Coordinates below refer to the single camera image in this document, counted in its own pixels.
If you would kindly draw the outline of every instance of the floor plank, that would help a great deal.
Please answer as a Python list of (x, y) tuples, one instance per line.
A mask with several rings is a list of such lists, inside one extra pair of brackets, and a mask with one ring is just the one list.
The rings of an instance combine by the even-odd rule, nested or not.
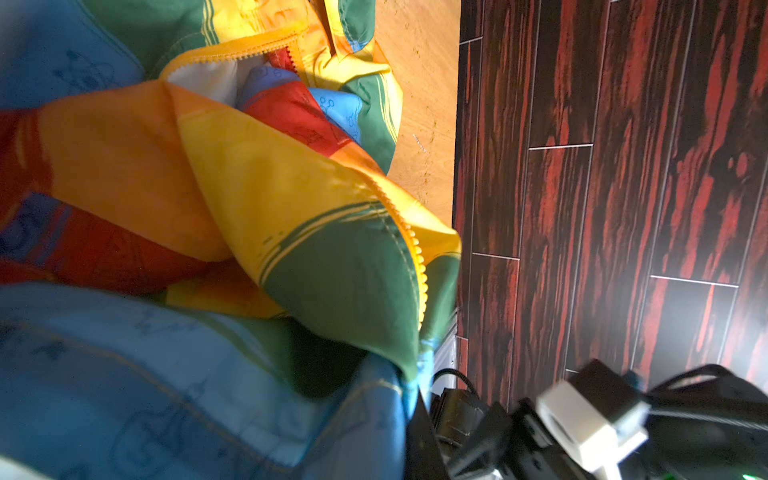
[(376, 2), (376, 41), (402, 88), (389, 178), (446, 225), (453, 211), (461, 8), (459, 0)]
[(565, 369), (591, 149), (532, 151), (515, 320), (511, 397), (535, 398)]
[(768, 157), (767, 15), (764, 0), (697, 6), (653, 273), (737, 281)]
[(479, 41), (460, 45), (458, 50), (453, 228), (462, 238), (462, 263), (456, 295), (460, 336), (465, 335), (469, 269), (472, 262), (472, 205), (475, 201), (481, 52), (482, 44)]
[(518, 257), (537, 30), (538, 0), (485, 0), (475, 252)]
[(592, 142), (610, 0), (541, 3), (531, 147)]
[(737, 289), (651, 278), (632, 369), (646, 387), (717, 363)]
[(763, 187), (722, 363), (768, 392), (768, 184)]
[(469, 356), (469, 340), (464, 337), (456, 337), (456, 369), (467, 374), (467, 360)]
[(475, 256), (469, 308), (467, 376), (485, 402), (509, 401), (517, 260)]
[(568, 368), (629, 366), (693, 2), (611, 3)]
[(462, 0), (462, 26), (459, 41), (472, 40), (482, 35), (483, 0)]

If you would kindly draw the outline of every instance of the dark wood floor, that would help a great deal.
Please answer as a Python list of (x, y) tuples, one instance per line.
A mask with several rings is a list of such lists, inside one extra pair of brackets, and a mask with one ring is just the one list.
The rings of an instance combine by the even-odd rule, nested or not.
[(460, 355), (483, 399), (596, 357), (768, 389), (768, 0), (464, 0)]

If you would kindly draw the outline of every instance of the electrical cord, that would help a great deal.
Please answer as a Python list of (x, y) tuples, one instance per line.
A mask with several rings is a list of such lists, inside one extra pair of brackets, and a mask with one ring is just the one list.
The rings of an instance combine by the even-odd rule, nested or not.
[(440, 369), (435, 373), (435, 376), (432, 377), (432, 383), (435, 383), (435, 381), (440, 378), (443, 375), (452, 374), (456, 377), (458, 377), (462, 382), (464, 382), (464, 385), (467, 386), (467, 390), (469, 390), (471, 393), (474, 393), (477, 395), (477, 390), (475, 390), (475, 386), (472, 385), (472, 382), (469, 381), (466, 375), (459, 372), (457, 369), (447, 368), (447, 369)]
[(702, 422), (723, 423), (725, 425), (732, 425), (735, 427), (741, 427), (745, 429), (763, 430), (768, 432), (768, 424), (761, 422), (749, 422), (747, 420), (729, 419), (720, 415), (708, 415), (705, 413), (695, 412), (678, 412), (675, 410), (666, 409), (651, 409), (649, 415), (672, 417), (676, 419), (689, 419), (700, 420)]
[(645, 401), (650, 405), (648, 414), (768, 432), (768, 403), (728, 398), (701, 399), (674, 388), (682, 380), (697, 376), (720, 378), (733, 376), (733, 373), (720, 365), (710, 364), (674, 376), (645, 396)]

